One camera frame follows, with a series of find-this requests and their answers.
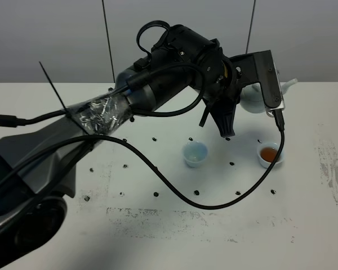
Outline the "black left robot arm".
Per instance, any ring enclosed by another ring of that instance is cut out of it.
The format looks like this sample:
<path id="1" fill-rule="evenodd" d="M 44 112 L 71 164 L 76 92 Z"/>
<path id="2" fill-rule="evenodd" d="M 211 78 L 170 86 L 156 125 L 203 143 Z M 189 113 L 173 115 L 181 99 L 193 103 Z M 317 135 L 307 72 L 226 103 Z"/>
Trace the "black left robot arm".
<path id="1" fill-rule="evenodd" d="M 108 93 L 33 119 L 0 115 L 0 127 L 11 128 L 53 119 L 36 132 L 0 139 L 0 268 L 57 233 L 64 196 L 75 195 L 77 163 L 101 142 L 123 145 L 112 134 L 134 116 L 179 116 L 203 101 L 221 136 L 233 135 L 240 73 L 219 41 L 159 20 L 143 30 L 153 27 L 164 29 L 159 41 Z"/>

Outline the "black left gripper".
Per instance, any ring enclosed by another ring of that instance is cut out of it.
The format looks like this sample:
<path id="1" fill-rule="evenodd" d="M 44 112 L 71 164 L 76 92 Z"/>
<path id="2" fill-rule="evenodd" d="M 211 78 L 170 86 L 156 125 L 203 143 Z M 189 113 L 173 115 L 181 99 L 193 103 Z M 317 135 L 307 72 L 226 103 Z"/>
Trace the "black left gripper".
<path id="1" fill-rule="evenodd" d="M 211 42 L 199 57 L 198 65 L 206 75 L 202 98 L 205 108 L 199 126 L 204 127 L 210 113 L 222 138 L 234 136 L 235 109 L 241 92 L 237 85 L 239 72 L 223 54 L 219 42 Z"/>

